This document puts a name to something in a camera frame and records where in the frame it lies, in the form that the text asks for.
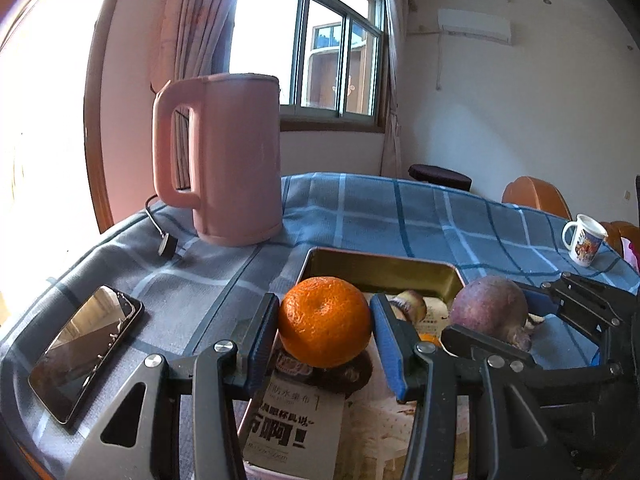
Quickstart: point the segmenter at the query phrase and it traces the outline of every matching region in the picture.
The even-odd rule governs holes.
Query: white mug
[[[581,267],[589,267],[607,237],[607,230],[587,215],[578,215],[578,220],[568,222],[562,229],[562,241],[569,249],[569,257]],[[565,236],[569,227],[575,226],[571,243],[566,242]]]

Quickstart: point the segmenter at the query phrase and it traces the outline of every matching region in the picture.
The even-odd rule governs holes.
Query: black phone
[[[40,356],[29,384],[60,424],[72,420],[93,379],[143,311],[142,302],[100,286]]]

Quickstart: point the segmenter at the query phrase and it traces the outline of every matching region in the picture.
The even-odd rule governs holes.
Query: curtain
[[[406,39],[409,10],[417,10],[415,0],[385,0],[389,28],[389,94],[386,103],[385,140],[380,175],[401,178],[401,125],[398,121],[398,77]]]
[[[152,62],[151,88],[158,92],[169,80],[211,74],[213,53],[234,0],[166,0]],[[175,114],[175,184],[188,186],[188,110]]]

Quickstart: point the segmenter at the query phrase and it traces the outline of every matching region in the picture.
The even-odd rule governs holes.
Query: pink kettle
[[[255,244],[282,228],[278,79],[217,74],[168,83],[153,114],[154,184],[168,205],[193,209],[198,236],[222,246]],[[191,109],[191,190],[172,181],[172,125]]]

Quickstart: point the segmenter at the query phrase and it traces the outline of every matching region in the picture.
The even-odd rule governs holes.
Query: dark round stool
[[[446,170],[439,166],[427,166],[426,164],[414,164],[409,168],[409,176],[420,182],[437,184],[438,186],[452,187],[469,191],[471,179],[457,171]]]

